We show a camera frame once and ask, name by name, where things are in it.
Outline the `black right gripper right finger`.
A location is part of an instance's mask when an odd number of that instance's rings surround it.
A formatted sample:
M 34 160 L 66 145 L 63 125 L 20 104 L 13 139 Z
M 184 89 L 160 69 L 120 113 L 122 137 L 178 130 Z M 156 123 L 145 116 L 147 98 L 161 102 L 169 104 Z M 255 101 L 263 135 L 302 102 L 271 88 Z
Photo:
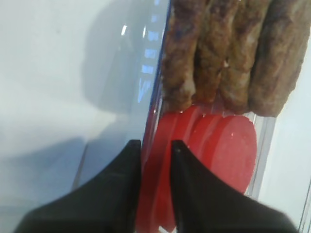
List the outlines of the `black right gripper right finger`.
M 179 233 L 296 233 L 282 212 L 239 193 L 172 141 L 171 192 Z

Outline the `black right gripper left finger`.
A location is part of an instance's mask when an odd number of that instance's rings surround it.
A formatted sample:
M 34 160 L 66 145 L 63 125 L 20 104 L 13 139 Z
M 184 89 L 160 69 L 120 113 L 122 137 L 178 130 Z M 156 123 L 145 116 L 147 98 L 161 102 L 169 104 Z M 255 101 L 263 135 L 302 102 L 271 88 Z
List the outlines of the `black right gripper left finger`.
M 16 233 L 133 233 L 141 182 L 141 142 L 73 192 L 28 212 Z

